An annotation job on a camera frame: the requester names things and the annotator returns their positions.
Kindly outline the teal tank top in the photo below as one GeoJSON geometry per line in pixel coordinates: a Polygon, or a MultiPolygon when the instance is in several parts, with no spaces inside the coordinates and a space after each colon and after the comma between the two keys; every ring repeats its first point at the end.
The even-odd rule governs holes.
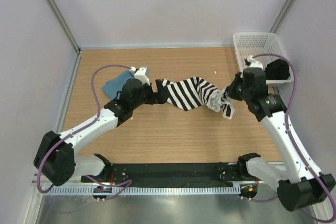
{"type": "Polygon", "coordinates": [[[118,75],[116,78],[107,81],[105,85],[102,87],[102,91],[110,100],[118,98],[119,91],[122,90],[123,86],[126,84],[126,82],[129,79],[133,79],[133,78],[134,78],[134,74],[132,74],[128,70],[124,71],[123,73],[118,75]]]}

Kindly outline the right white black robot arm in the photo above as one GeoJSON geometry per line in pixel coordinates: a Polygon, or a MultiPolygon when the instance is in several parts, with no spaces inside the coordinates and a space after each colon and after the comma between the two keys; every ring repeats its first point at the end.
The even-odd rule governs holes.
{"type": "Polygon", "coordinates": [[[283,163],[282,171],[269,164],[257,153],[238,158],[238,177],[261,179],[277,193],[288,211],[323,202],[335,186],[331,174],[324,174],[309,156],[293,126],[289,109],[281,97],[268,92],[266,74],[261,68],[251,67],[238,72],[225,91],[231,99],[245,101],[249,111],[272,137],[283,163]]]}

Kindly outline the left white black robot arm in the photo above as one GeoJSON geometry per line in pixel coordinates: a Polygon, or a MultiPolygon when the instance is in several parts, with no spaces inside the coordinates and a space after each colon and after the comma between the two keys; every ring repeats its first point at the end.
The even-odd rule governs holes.
{"type": "Polygon", "coordinates": [[[119,97],[107,103],[92,118],[62,133],[47,132],[34,159],[38,176],[44,175],[54,186],[61,186],[72,177],[81,177],[83,181],[89,177],[99,182],[108,181],[113,173],[110,161],[100,154],[89,157],[77,154],[103,133],[129,120],[139,106],[165,103],[169,94],[160,79],[155,83],[157,92],[153,92],[150,84],[129,79],[119,97]]]}

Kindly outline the black white striped tank top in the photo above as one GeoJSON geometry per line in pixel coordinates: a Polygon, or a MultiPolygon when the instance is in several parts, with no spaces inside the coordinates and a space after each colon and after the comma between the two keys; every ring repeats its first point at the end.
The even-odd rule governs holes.
{"type": "Polygon", "coordinates": [[[214,112],[222,112],[226,119],[233,118],[235,109],[232,99],[227,95],[227,87],[219,89],[201,77],[190,77],[178,82],[163,79],[162,85],[169,94],[167,102],[181,110],[190,111],[206,106],[214,112]]]}

